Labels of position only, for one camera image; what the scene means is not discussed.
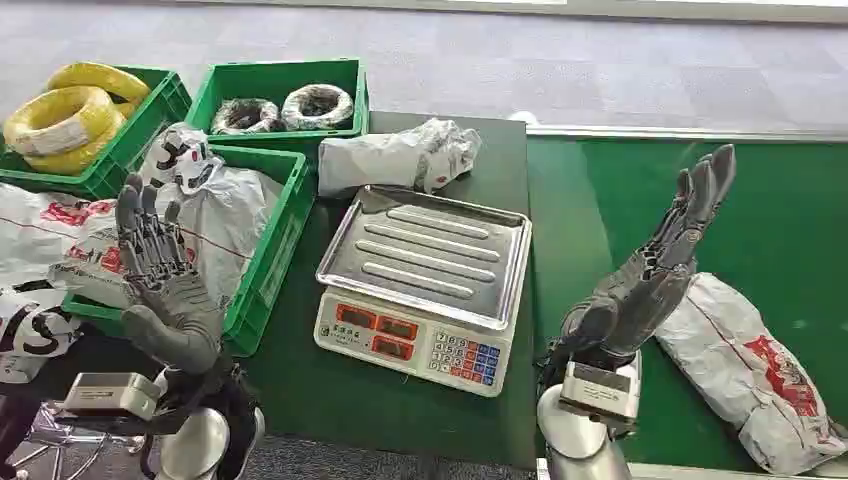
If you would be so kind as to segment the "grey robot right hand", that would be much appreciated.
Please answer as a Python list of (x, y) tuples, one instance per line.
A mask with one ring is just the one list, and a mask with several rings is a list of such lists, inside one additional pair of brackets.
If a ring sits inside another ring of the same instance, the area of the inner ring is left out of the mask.
[(669, 208), (649, 239), (564, 316), (545, 368), (570, 361), (614, 371), (631, 363), (682, 300), (696, 271), (695, 252), (736, 177), (736, 149), (722, 145), (676, 178)]

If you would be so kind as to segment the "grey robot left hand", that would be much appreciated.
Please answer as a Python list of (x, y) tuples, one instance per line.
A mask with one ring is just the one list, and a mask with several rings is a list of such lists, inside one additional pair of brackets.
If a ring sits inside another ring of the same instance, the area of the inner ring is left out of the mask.
[(159, 211), (158, 193), (131, 173), (117, 197), (118, 248), (132, 298), (122, 312), (125, 333), (165, 364), (203, 374), (221, 353), (224, 313), (188, 258), (181, 203), (172, 200)]

